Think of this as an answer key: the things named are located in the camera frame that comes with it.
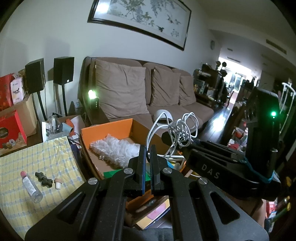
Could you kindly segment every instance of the wooden floor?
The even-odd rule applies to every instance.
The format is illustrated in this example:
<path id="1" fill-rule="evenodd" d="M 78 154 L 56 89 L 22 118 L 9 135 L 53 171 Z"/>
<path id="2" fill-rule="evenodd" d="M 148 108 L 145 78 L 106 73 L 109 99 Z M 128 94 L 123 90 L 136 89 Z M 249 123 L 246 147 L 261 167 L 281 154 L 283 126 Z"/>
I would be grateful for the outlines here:
<path id="1" fill-rule="evenodd" d="M 233 108 L 233 104 L 229 106 L 216 108 L 213 117 L 207 123 L 205 129 L 198 135 L 202 141 L 219 142 L 223 133 L 223 128 Z"/>

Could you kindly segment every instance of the framed painting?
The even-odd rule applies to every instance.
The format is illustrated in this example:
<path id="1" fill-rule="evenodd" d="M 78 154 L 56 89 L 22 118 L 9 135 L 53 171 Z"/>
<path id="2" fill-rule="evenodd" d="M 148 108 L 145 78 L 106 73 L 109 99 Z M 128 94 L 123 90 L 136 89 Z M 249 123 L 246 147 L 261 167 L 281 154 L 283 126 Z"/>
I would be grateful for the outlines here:
<path id="1" fill-rule="evenodd" d="M 88 22 L 133 30 L 184 50 L 190 16 L 179 0 L 94 0 Z"/>

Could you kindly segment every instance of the green led light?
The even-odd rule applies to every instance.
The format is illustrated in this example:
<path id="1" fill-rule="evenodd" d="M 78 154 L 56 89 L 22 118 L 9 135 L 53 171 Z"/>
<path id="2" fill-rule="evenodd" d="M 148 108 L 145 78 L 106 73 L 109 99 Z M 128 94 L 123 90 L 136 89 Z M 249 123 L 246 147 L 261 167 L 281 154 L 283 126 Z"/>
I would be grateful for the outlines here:
<path id="1" fill-rule="evenodd" d="M 94 92 L 93 90 L 89 90 L 89 98 L 90 99 L 95 99 L 96 98 L 96 92 Z"/>

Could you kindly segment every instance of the pink cap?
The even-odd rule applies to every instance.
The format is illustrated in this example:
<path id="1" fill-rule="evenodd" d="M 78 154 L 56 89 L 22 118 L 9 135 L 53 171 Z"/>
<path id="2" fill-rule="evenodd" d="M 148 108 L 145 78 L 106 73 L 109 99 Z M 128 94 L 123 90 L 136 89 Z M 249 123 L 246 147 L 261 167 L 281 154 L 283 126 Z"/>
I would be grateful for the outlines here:
<path id="1" fill-rule="evenodd" d="M 21 171 L 21 172 L 20 172 L 20 175 L 21 175 L 21 177 L 25 177 L 27 174 L 26 174 L 26 172 Z"/>

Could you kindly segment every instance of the ceiling vent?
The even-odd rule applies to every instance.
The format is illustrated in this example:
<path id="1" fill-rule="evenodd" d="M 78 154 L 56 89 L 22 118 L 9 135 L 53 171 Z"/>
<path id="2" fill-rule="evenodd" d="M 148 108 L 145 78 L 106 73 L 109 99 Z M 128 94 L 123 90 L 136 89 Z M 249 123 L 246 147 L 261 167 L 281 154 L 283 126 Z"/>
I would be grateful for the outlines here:
<path id="1" fill-rule="evenodd" d="M 270 40 L 266 40 L 266 43 L 268 43 L 269 45 L 271 45 L 272 47 L 275 47 L 276 49 L 278 49 L 279 51 L 283 52 L 284 54 L 287 54 L 287 50 L 283 49 L 281 46 L 277 45 L 276 43 L 270 41 Z"/>
<path id="2" fill-rule="evenodd" d="M 230 57 L 227 57 L 228 59 L 231 59 L 231 60 L 233 60 L 233 61 L 235 61 L 235 62 L 238 62 L 238 63 L 240 63 L 240 61 L 239 60 L 237 60 L 237 59 L 233 59 L 233 58 L 230 58 Z"/>

